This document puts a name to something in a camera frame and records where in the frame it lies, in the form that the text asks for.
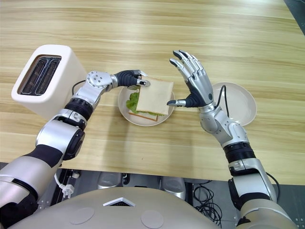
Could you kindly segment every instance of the wooden table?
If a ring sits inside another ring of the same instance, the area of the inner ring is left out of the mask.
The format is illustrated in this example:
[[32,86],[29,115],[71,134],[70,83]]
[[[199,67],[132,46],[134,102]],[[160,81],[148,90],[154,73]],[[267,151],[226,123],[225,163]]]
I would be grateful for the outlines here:
[[[183,49],[204,64],[212,83],[234,82],[257,102],[246,126],[256,156],[281,184],[305,185],[305,39],[281,0],[6,0],[1,3],[0,161],[34,148],[46,120],[12,101],[11,89],[43,44],[72,47],[87,71],[141,69],[174,81],[169,64]],[[227,180],[224,152],[178,108],[163,124],[135,126],[117,107],[120,89],[104,94],[77,158],[64,168]]]

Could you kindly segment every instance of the plate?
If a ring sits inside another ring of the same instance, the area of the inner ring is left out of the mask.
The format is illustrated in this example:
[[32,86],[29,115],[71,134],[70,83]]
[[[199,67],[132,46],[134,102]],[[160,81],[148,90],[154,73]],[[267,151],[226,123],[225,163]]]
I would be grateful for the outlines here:
[[[124,116],[124,118],[126,118],[129,122],[131,122],[135,125],[140,125],[140,126],[158,125],[158,124],[164,122],[166,119],[168,119],[169,116],[171,116],[171,114],[173,113],[174,107],[170,106],[169,115],[160,115],[160,116],[158,116],[157,121],[153,121],[153,120],[149,120],[146,118],[141,118],[141,117],[137,117],[132,114],[129,114],[128,113],[129,109],[126,107],[126,101],[129,100],[130,94],[134,93],[134,92],[136,92],[136,91],[129,90],[129,89],[127,89],[127,87],[124,87],[120,91],[119,98],[118,98],[119,110],[120,110],[121,114]],[[174,100],[174,99],[175,99],[175,96],[172,93],[171,100]]]
[[[218,96],[222,85],[227,89],[227,101],[230,119],[233,119],[240,125],[248,125],[256,116],[256,102],[250,92],[235,83],[216,83],[213,85],[214,101],[218,101]],[[220,107],[226,113],[224,102],[224,90],[221,95]]]

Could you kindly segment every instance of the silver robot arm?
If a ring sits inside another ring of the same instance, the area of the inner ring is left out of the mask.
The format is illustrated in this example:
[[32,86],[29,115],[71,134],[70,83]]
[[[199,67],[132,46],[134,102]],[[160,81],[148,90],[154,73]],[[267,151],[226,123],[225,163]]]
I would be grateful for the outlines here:
[[0,223],[4,227],[31,215],[62,161],[77,156],[101,95],[119,86],[149,86],[142,75],[140,70],[88,73],[84,86],[40,130],[35,149],[0,170]]
[[222,146],[233,176],[228,181],[231,199],[242,216],[237,228],[297,228],[276,203],[275,190],[250,147],[245,129],[229,119],[214,102],[213,88],[201,63],[182,50],[173,51],[173,54],[180,61],[170,59],[170,63],[183,76],[190,95],[167,104],[199,107],[201,127]]

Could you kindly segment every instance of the metal component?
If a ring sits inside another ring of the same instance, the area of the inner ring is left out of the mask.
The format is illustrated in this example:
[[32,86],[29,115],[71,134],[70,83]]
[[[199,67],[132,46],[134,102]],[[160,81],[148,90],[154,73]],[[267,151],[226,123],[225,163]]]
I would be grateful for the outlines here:
[[287,213],[276,203],[266,199],[253,199],[247,201],[241,208],[241,217],[250,222],[237,228],[277,228],[297,229]]
[[12,177],[0,175],[0,208],[7,203],[20,203],[28,194],[29,191],[23,187],[12,183]]
[[138,86],[148,87],[148,86],[151,85],[151,83],[150,83],[148,80],[141,80],[141,79],[138,79],[138,80],[137,80],[137,85],[138,85]]
[[269,196],[266,185],[259,173],[235,176],[233,180],[239,197],[252,192],[264,193]]
[[95,109],[101,95],[112,89],[113,82],[117,84],[117,80],[113,79],[108,73],[91,71],[87,75],[86,83],[72,98],[84,99]]
[[117,88],[118,87],[118,78],[115,75],[110,75],[112,80],[112,87],[111,88]]
[[12,177],[23,181],[35,189],[40,198],[60,164],[61,160],[56,166],[50,167],[35,157],[21,156],[6,165],[0,171],[0,177]]
[[212,103],[208,104],[207,106],[199,107],[199,111],[200,111],[201,114],[205,114],[205,113],[208,113],[208,112],[213,111],[213,110],[218,110],[215,107],[216,107],[216,103],[212,102]]
[[109,187],[122,187],[123,186],[123,174],[112,172],[101,172],[97,188],[109,188]]
[[58,120],[51,120],[40,130],[36,138],[36,145],[47,145],[60,150],[63,154],[79,128],[63,123]]
[[181,52],[187,58],[187,63],[192,67],[194,72],[200,70],[199,66],[195,63],[193,57],[189,53],[183,50],[179,50],[179,52]]
[[222,147],[236,142],[249,142],[245,129],[229,119],[214,103],[200,107],[199,110],[201,127],[212,134]]
[[181,177],[161,177],[161,190],[185,200],[185,183]]
[[197,71],[196,68],[193,67],[193,64],[190,63],[190,60],[187,59],[187,57],[182,52],[174,50],[173,54],[179,58],[179,60],[190,73],[194,73],[195,71]]
[[171,100],[171,101],[167,102],[167,105],[168,106],[175,106],[175,107],[185,106],[186,101],[185,100]]
[[140,70],[140,75],[141,76],[148,76],[145,72],[142,72],[141,70]]
[[202,98],[205,104],[213,103],[213,88],[211,82],[198,60],[184,51],[173,51],[173,54],[180,59],[182,64],[175,59],[170,59],[170,63],[181,73],[190,91]]
[[171,58],[170,63],[174,65],[178,71],[181,73],[182,77],[184,78],[184,81],[187,83],[189,78],[191,77],[191,74],[189,71],[177,60]]
[[77,123],[83,121],[85,126],[87,126],[87,120],[79,113],[69,110],[69,109],[61,109],[57,115],[55,115],[52,119],[55,119],[58,116],[69,118]]
[[242,160],[239,160],[239,161],[234,161],[234,162],[231,162],[229,163],[228,167],[234,167],[235,163],[239,163],[241,165],[243,165],[241,167],[240,170],[242,170],[242,168],[244,167],[244,169],[255,169],[259,172],[260,174],[260,179],[262,179],[263,183],[264,183],[264,187],[266,188],[267,190],[267,195],[271,198],[271,200],[273,202],[276,203],[276,193],[275,193],[275,189],[274,187],[272,186],[270,180],[268,179],[268,176],[264,170],[264,167],[261,163],[261,161],[257,158],[247,158],[247,159],[242,159]]

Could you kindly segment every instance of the black joint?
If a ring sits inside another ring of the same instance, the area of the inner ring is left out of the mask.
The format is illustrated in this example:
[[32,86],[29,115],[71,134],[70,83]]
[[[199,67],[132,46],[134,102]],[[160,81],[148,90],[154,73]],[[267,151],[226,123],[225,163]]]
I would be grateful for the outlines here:
[[197,89],[195,89],[190,82],[187,82],[186,85],[191,93],[185,99],[185,107],[201,107],[207,105],[207,103],[201,97],[199,91],[197,91]]
[[63,156],[64,161],[71,160],[77,156],[78,152],[81,149],[81,145],[84,141],[84,138],[85,132],[80,129],[76,131],[71,141],[69,142],[65,155]]
[[87,121],[93,113],[93,107],[90,105],[90,103],[80,98],[72,98],[65,106],[65,109],[69,109],[79,113]]
[[118,87],[120,86],[132,86],[132,85],[137,85],[138,79],[134,77],[134,72],[133,71],[122,71],[119,73],[116,73],[115,76],[118,79]]
[[4,228],[33,214],[38,208],[35,197],[30,193],[20,203],[7,203],[0,208],[0,223]]
[[243,194],[240,196],[240,201],[241,201],[242,205],[244,205],[245,202],[252,200],[252,199],[271,200],[267,194],[261,193],[261,192],[251,192],[251,193],[246,193],[246,194]]
[[236,226],[242,225],[244,223],[251,223],[251,221],[249,219],[247,219],[246,216],[244,216],[244,217],[239,219],[239,221],[238,221]]
[[247,158],[256,158],[248,142],[227,145],[224,147],[224,152],[229,163]]
[[31,156],[47,163],[51,168],[57,165],[62,157],[62,152],[47,145],[37,145],[35,149],[24,156]]
[[78,126],[81,130],[84,130],[86,128],[86,123],[84,120],[80,120],[79,122],[76,122],[76,121],[69,119],[67,117],[64,117],[64,116],[57,116],[55,118],[55,120],[62,121],[64,123],[72,125],[72,126]]

